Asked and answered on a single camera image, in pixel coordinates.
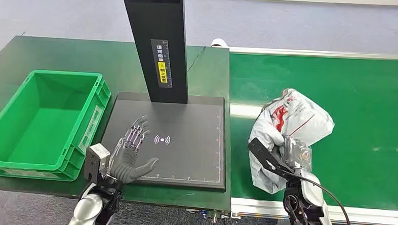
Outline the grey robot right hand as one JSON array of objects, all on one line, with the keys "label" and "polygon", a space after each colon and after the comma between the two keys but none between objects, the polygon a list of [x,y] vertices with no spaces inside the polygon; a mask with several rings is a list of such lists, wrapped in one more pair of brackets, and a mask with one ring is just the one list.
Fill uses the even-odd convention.
[{"label": "grey robot right hand", "polygon": [[281,159],[290,168],[303,168],[312,171],[312,148],[304,141],[284,136],[285,143],[280,147]]}]

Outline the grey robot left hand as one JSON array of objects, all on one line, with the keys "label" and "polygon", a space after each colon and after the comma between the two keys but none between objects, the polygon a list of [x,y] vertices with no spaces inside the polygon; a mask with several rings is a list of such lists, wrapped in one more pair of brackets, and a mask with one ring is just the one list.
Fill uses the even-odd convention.
[{"label": "grey robot left hand", "polygon": [[159,161],[158,158],[151,158],[140,166],[136,165],[140,146],[149,134],[149,129],[146,115],[131,124],[116,144],[108,163],[107,175],[123,184],[128,184],[153,171]]}]

